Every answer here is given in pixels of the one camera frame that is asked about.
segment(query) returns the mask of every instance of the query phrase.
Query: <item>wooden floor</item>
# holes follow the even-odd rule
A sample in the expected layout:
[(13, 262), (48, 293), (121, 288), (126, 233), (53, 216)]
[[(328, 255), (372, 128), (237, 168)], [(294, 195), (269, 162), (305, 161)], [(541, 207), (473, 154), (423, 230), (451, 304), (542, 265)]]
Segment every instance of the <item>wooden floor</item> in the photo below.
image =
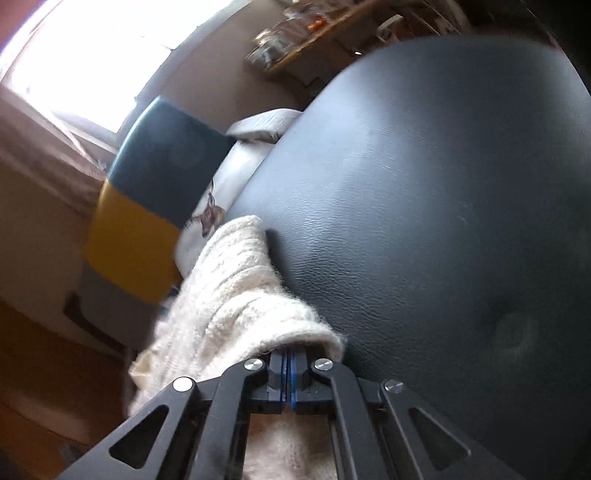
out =
[(85, 451), (123, 420), (123, 375), (0, 301), (0, 453), (23, 480), (55, 478), (64, 445)]

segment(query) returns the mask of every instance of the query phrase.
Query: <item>window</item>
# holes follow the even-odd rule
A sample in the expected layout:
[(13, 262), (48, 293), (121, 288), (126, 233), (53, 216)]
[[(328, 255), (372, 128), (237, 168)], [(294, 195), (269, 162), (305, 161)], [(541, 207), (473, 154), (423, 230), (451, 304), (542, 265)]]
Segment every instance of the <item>window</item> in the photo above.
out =
[(61, 0), (3, 81), (57, 116), (115, 133), (171, 52), (230, 2)]

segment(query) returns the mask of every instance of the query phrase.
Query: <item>leather cushion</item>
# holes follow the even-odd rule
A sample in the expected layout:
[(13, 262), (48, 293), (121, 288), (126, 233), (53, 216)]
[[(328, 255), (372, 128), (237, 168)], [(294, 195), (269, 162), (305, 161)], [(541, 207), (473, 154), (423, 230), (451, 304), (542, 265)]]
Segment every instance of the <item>leather cushion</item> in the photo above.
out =
[(591, 100), (558, 50), (390, 46), (328, 85), (228, 218), (257, 214), (294, 294), (531, 479), (591, 424)]

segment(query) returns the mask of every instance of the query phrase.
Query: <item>pink curtain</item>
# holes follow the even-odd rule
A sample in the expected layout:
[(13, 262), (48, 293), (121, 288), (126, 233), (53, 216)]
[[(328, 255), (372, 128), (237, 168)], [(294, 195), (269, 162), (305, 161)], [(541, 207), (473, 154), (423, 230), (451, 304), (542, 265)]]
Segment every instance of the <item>pink curtain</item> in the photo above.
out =
[(85, 216), (94, 212), (106, 177), (57, 118), (30, 105), (2, 84), (0, 161)]

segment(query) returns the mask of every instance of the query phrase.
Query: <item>wall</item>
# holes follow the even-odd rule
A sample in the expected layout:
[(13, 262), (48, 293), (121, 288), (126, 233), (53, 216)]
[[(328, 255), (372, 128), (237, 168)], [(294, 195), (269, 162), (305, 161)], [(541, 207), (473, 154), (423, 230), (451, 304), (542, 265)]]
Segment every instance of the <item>wall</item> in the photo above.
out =
[(50, 330), (98, 347), (61, 312), (82, 269), (89, 223), (0, 163), (0, 298)]
[(165, 81), (161, 94), (210, 126), (225, 131), (236, 120), (274, 108), (297, 108), (278, 83), (244, 61), (251, 40), (283, 19), (275, 0), (254, 0), (203, 39)]
[(0, 1), (0, 50), (43, 0)]
[[(258, 112), (295, 108), (287, 91), (243, 60), (252, 37), (279, 21), (281, 12), (274, 0), (245, 5), (194, 46), (156, 94), (220, 130)], [(50, 330), (99, 348), (61, 312), (82, 268), (88, 227), (88, 219), (0, 164), (0, 298)]]

